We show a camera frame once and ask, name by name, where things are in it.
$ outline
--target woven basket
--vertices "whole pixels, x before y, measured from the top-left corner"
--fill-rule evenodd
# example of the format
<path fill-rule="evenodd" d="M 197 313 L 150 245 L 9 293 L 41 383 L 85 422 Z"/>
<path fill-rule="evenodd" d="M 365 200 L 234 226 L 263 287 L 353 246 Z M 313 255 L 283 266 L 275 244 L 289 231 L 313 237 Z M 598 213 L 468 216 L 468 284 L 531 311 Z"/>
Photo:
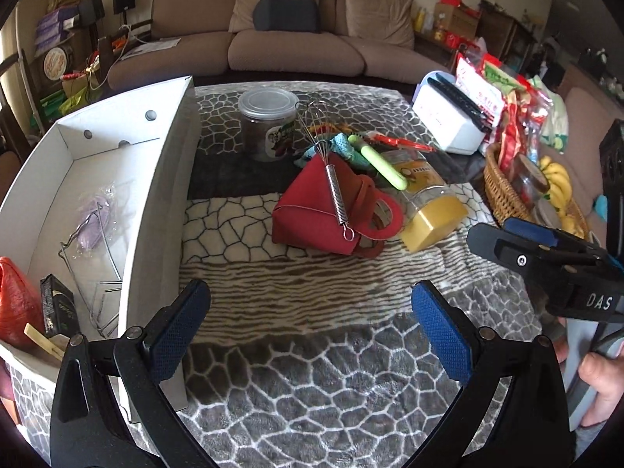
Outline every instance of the woven basket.
<path fill-rule="evenodd" d="M 519 195 L 512 188 L 505 175 L 498 168 L 498 153 L 500 143 L 494 143 L 486 149 L 486 168 L 483 172 L 486 181 L 486 195 L 492 208 L 494 218 L 502 225 L 503 222 L 514 216 L 528 222 L 535 222 L 533 216 L 520 200 Z M 583 230 L 585 239 L 591 241 L 589 227 L 585 217 L 574 199 L 570 200 L 566 208 L 568 215 L 573 216 L 578 226 Z"/>

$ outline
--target red mesh bag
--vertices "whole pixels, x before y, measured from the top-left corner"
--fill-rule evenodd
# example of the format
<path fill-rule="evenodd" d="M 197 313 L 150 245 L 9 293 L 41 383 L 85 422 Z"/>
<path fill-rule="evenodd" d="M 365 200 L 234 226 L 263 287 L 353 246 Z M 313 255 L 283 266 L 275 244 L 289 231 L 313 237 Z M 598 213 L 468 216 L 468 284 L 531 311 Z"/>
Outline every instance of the red mesh bag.
<path fill-rule="evenodd" d="M 0 339 L 19 349 L 35 343 L 24 334 L 26 324 L 44 332 L 41 296 L 8 257 L 0 257 Z"/>

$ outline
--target gray sleeve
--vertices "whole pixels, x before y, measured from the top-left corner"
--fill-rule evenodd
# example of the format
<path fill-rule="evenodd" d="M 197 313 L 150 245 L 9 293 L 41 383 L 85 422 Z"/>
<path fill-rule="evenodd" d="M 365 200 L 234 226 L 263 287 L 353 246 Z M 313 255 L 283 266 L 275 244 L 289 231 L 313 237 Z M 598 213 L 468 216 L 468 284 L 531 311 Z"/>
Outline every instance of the gray sleeve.
<path fill-rule="evenodd" d="M 589 447 L 589 444 L 596 439 L 604 425 L 605 422 L 601 422 L 590 427 L 579 427 L 576 430 L 576 454 L 574 459 L 578 459 L 585 449 Z"/>

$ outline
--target green handle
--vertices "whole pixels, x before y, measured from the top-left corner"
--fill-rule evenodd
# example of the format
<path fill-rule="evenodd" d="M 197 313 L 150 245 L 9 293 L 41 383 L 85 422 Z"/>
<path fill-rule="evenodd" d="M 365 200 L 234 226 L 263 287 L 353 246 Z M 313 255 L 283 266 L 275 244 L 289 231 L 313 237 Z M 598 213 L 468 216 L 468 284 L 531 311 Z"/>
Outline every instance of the green handle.
<path fill-rule="evenodd" d="M 408 180 L 400 172 L 398 172 L 388 161 L 377 151 L 371 148 L 358 135 L 350 135 L 349 142 L 356 148 L 364 158 L 366 158 L 379 173 L 384 176 L 390 184 L 397 190 L 405 190 L 408 187 Z"/>

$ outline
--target red snack package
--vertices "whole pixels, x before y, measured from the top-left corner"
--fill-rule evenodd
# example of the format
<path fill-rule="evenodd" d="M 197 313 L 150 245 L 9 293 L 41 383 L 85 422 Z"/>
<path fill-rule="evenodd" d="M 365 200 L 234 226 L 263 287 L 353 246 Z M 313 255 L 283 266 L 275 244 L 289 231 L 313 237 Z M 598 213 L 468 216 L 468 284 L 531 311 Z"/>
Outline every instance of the red snack package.
<path fill-rule="evenodd" d="M 524 128 L 518 122 L 520 108 L 516 90 L 507 95 L 507 104 L 502 118 L 503 132 L 500 139 L 500 154 L 498 155 L 498 167 L 503 173 L 507 173 L 516 154 L 526 154 L 526 139 Z"/>
<path fill-rule="evenodd" d="M 0 257 L 0 339 L 21 350 L 35 343 L 24 334 L 26 324 L 44 332 L 41 296 L 8 257 Z"/>

